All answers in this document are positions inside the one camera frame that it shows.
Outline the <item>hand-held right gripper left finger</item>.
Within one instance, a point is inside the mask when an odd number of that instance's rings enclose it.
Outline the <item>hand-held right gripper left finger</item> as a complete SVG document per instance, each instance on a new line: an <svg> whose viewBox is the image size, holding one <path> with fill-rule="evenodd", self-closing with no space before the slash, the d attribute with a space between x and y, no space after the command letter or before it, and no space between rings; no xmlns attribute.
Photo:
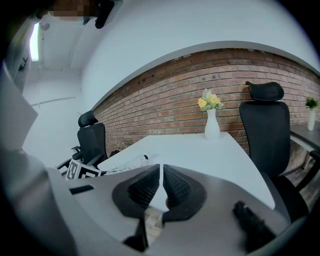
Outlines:
<svg viewBox="0 0 320 256"><path fill-rule="evenodd" d="M145 212L160 185L160 165L66 182L89 217L116 240L144 252Z"/></svg>

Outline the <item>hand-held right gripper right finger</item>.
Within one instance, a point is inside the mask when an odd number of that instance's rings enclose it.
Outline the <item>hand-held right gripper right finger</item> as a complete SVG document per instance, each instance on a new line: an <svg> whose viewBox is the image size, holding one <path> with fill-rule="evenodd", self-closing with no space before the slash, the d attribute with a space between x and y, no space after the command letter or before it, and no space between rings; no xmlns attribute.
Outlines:
<svg viewBox="0 0 320 256"><path fill-rule="evenodd" d="M240 186L211 175L168 165L183 179L199 182L206 199L188 220L168 221L149 248L149 256L245 256L246 235L233 213L236 202L243 201L275 234L281 234L290 222Z"/></svg>

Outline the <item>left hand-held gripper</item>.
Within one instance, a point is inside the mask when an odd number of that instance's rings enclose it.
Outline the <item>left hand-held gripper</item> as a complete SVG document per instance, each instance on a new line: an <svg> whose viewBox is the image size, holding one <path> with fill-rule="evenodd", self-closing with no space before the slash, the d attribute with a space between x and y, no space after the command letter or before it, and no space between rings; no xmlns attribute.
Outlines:
<svg viewBox="0 0 320 256"><path fill-rule="evenodd" d="M71 160L65 176L66 180L100 177L102 172L94 167Z"/></svg>

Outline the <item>white umbrella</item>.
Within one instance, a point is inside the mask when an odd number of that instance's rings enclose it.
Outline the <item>white umbrella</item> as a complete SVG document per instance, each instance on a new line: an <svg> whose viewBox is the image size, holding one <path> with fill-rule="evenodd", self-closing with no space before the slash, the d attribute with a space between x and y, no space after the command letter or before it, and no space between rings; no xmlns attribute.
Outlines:
<svg viewBox="0 0 320 256"><path fill-rule="evenodd" d="M144 154L144 155L140 154L125 163L117 165L111 169L102 171L101 174L103 176L111 175L111 174L115 174L115 173L126 172L126 171L130 171L130 170L138 169L141 167L145 167L148 165L152 165L154 160L159 156L160 155L158 153L149 153L149 154Z"/></svg>

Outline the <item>black mesh office chair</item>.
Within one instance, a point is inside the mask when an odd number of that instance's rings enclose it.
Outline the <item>black mesh office chair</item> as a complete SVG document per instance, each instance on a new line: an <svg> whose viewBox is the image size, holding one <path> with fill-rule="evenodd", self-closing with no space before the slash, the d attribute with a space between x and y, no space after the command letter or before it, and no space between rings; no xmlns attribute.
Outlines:
<svg viewBox="0 0 320 256"><path fill-rule="evenodd" d="M106 152L106 131L105 125L99 123L94 116L94 111L89 110L82 114L78 119L79 131L77 138L79 146L74 147L77 150L72 158L59 164L56 168L68 168L72 160L78 161L87 166L93 166L94 171L87 170L84 173L86 178L96 176L98 173L98 164L108 159Z"/></svg>
<svg viewBox="0 0 320 256"><path fill-rule="evenodd" d="M290 112L282 102L284 90L276 82L254 84L246 81L251 100L239 106L249 146L249 157L262 175L275 202L275 210L291 223L307 216L309 210L300 191L320 170L320 152L310 155L315 163L294 186L282 173L290 160Z"/></svg>

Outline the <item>white table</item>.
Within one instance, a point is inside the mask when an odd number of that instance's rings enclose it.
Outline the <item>white table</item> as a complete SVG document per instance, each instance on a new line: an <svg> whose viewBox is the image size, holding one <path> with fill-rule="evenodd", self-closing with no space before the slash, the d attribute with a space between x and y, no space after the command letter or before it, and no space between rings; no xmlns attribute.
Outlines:
<svg viewBox="0 0 320 256"><path fill-rule="evenodd" d="M148 135L98 165L102 171L147 155L151 164L186 168L230 181L246 190L271 209L275 202L262 175L250 157L227 132L218 140L203 133Z"/></svg>

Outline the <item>white vase with yellow flowers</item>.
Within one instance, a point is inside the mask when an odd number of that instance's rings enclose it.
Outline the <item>white vase with yellow flowers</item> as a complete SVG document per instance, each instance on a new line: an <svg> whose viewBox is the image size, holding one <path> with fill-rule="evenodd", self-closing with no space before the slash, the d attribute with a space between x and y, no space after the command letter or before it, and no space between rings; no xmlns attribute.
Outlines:
<svg viewBox="0 0 320 256"><path fill-rule="evenodd" d="M201 111L207 113L207 121L204 129L205 137L208 140L216 141L220 137L220 127L217 121L216 112L223 109L224 104L220 98L213 94L210 89L205 88L201 97L197 100Z"/></svg>

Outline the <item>dark desk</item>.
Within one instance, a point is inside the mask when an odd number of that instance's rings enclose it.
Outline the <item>dark desk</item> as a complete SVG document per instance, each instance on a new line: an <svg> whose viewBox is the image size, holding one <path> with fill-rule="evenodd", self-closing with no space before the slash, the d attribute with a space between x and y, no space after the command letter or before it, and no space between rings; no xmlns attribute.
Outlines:
<svg viewBox="0 0 320 256"><path fill-rule="evenodd" d="M320 152L320 121L314 123L312 131L308 130L307 123L292 124L290 126L290 139L308 152Z"/></svg>

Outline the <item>long ceiling light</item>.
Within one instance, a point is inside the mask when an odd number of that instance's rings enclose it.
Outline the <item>long ceiling light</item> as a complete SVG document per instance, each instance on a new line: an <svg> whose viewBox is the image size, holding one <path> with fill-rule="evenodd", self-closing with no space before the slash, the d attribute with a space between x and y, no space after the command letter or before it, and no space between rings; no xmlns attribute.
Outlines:
<svg viewBox="0 0 320 256"><path fill-rule="evenodd" d="M32 34L29 40L29 51L32 62L39 61L39 27L39 23L36 23L33 26Z"/></svg>

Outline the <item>white vase with green plant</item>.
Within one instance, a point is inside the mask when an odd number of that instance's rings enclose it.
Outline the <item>white vase with green plant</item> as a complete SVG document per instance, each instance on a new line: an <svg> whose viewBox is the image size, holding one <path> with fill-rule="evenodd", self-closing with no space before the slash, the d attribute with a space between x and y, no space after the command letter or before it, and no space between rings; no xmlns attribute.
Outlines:
<svg viewBox="0 0 320 256"><path fill-rule="evenodd" d="M313 131L316 120L316 108L319 106L318 101L314 98L307 97L305 106L309 109L309 117L307 122L307 129Z"/></svg>

